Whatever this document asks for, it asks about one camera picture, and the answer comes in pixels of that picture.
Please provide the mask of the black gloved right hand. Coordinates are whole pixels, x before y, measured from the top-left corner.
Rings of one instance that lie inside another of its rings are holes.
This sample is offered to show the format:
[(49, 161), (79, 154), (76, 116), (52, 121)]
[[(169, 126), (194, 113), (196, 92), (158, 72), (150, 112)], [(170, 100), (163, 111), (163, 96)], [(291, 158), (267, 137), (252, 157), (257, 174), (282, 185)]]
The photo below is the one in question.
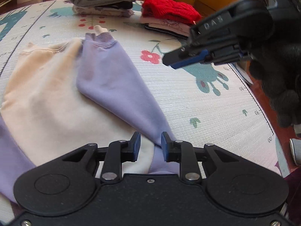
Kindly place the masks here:
[(300, 124), (300, 44), (253, 50), (249, 72), (261, 81), (279, 126)]

